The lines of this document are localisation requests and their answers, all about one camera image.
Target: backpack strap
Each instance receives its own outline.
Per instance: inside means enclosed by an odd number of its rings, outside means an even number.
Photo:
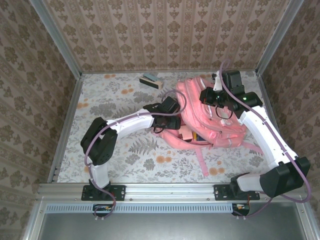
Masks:
[[[257,152],[257,153],[259,153],[261,155],[264,154],[264,152],[262,151],[262,149],[259,146],[256,146],[256,145],[254,145],[252,143],[243,141],[241,143],[241,146],[245,147],[246,149],[250,149],[252,151],[255,151],[255,152]]]
[[[202,155],[201,148],[195,149],[195,155],[198,158],[203,176],[205,176],[205,177],[209,176],[208,167],[205,163],[204,156]]]

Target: pink backpack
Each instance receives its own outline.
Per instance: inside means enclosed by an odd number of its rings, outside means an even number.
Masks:
[[[178,130],[165,129],[160,133],[153,133],[162,137],[166,143],[175,149],[195,150],[202,173],[208,176],[208,168],[201,153],[201,148],[231,148],[244,146],[262,154],[262,150],[247,142],[243,142],[246,135],[246,126],[240,125],[235,115],[231,116],[231,111],[225,108],[215,108],[213,106],[204,105],[199,100],[200,93],[206,87],[213,87],[214,84],[197,76],[185,81],[178,81],[176,89],[182,92],[186,99],[186,108],[181,113],[181,125],[186,125],[192,132],[198,134],[205,141],[196,141],[192,139],[190,142],[179,138]],[[184,106],[184,99],[177,94],[180,106]]]

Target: floral mat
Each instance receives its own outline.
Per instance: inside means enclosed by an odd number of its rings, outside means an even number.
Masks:
[[[211,79],[210,72],[154,73],[163,81],[158,90],[139,82],[142,73],[85,74],[81,95],[73,119],[64,153],[59,183],[86,183],[88,168],[80,141],[97,117],[104,120],[120,118],[134,113],[144,105],[161,102],[163,94],[175,87],[179,79],[202,76]],[[262,94],[253,71],[241,72],[246,92]],[[247,131],[244,139],[257,144]],[[139,130],[118,140],[112,158],[108,161],[109,178],[114,183],[214,183],[228,182],[230,178],[246,172],[267,171],[263,155],[244,147],[203,148],[202,154],[209,169],[204,177],[194,150],[178,150],[163,139]]]

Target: ventilation grille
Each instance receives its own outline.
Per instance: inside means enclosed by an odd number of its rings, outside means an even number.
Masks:
[[[47,214],[92,213],[92,203],[48,204]],[[117,203],[114,213],[232,213],[232,203]]]

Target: wall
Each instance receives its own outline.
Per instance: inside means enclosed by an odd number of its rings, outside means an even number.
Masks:
[[[0,1],[0,239],[24,232],[74,85],[29,1]]]
[[[289,0],[45,0],[83,72],[255,69]]]
[[[262,75],[279,130],[311,161],[311,204],[320,218],[320,1],[305,0]]]

